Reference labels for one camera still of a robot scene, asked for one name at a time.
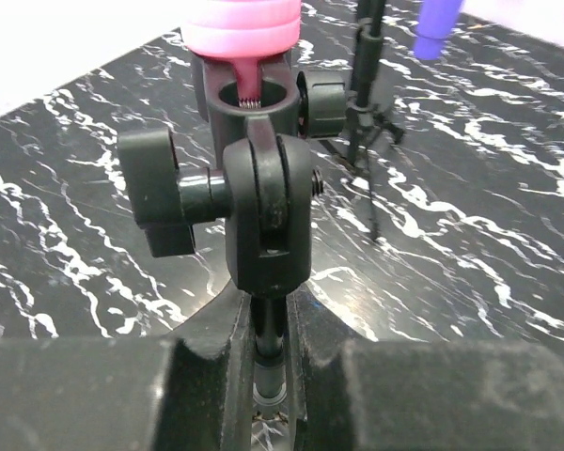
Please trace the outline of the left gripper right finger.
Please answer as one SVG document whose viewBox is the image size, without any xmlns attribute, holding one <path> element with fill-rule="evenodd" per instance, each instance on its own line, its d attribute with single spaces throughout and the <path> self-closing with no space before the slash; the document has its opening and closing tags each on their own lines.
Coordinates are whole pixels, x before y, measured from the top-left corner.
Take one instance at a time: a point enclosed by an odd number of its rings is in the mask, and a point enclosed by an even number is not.
<svg viewBox="0 0 564 451">
<path fill-rule="evenodd" d="M 287 299 L 298 450 L 564 450 L 564 365 L 524 341 L 370 341 Z"/>
</svg>

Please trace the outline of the pink microphone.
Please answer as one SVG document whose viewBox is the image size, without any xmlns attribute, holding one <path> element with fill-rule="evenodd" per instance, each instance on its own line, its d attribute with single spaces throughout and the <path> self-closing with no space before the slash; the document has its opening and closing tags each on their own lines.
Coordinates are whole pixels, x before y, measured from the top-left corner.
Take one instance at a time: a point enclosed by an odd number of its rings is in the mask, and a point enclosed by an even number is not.
<svg viewBox="0 0 564 451">
<path fill-rule="evenodd" d="M 192 1 L 180 31 L 193 53 L 232 66 L 240 101 L 259 101 L 259 62 L 296 44 L 301 5 L 300 0 Z"/>
</svg>

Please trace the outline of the purple matte microphone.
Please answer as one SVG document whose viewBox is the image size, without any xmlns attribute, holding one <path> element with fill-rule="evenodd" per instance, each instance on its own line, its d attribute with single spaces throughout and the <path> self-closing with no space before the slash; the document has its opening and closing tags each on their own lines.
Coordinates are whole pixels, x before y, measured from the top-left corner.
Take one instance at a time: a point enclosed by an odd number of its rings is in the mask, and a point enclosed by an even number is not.
<svg viewBox="0 0 564 451">
<path fill-rule="evenodd" d="M 463 0 L 425 0 L 415 29 L 414 56 L 422 60 L 440 57 L 459 19 Z"/>
</svg>

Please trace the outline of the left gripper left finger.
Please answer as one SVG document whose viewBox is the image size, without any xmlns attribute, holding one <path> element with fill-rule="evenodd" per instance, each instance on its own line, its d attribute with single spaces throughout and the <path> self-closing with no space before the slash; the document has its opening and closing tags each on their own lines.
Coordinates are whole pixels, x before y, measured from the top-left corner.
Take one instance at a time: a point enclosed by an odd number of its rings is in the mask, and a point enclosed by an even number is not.
<svg viewBox="0 0 564 451">
<path fill-rule="evenodd" d="M 232 285 L 164 336 L 0 339 L 0 450 L 246 450 L 253 353 Z"/>
</svg>

